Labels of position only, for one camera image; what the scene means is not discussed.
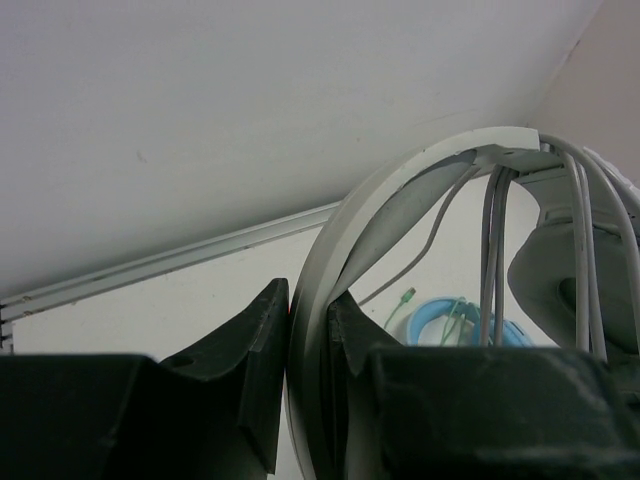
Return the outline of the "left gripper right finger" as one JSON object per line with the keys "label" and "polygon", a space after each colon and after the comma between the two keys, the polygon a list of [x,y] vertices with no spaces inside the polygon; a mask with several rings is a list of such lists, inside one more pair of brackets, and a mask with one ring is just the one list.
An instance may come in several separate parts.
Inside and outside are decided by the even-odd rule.
{"label": "left gripper right finger", "polygon": [[399,344],[345,292],[326,312],[321,347],[321,406],[334,479],[378,479],[380,440],[370,353]]}

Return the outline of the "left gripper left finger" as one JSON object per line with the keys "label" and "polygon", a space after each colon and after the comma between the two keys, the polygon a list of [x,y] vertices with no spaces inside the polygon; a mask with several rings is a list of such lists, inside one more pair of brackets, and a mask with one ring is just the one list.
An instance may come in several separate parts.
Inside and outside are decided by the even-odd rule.
{"label": "left gripper left finger", "polygon": [[244,310],[155,368],[150,474],[274,472],[288,309],[288,282],[273,279]]}

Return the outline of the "grey white headphones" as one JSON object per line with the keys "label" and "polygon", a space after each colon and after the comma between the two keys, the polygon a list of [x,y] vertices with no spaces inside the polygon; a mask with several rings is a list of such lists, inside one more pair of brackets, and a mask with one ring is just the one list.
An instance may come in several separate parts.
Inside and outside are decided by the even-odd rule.
{"label": "grey white headphones", "polygon": [[306,478],[334,479],[320,385],[328,306],[483,174],[480,344],[370,353],[378,479],[638,477],[639,192],[591,149],[495,127],[381,167],[313,244],[287,366]]}

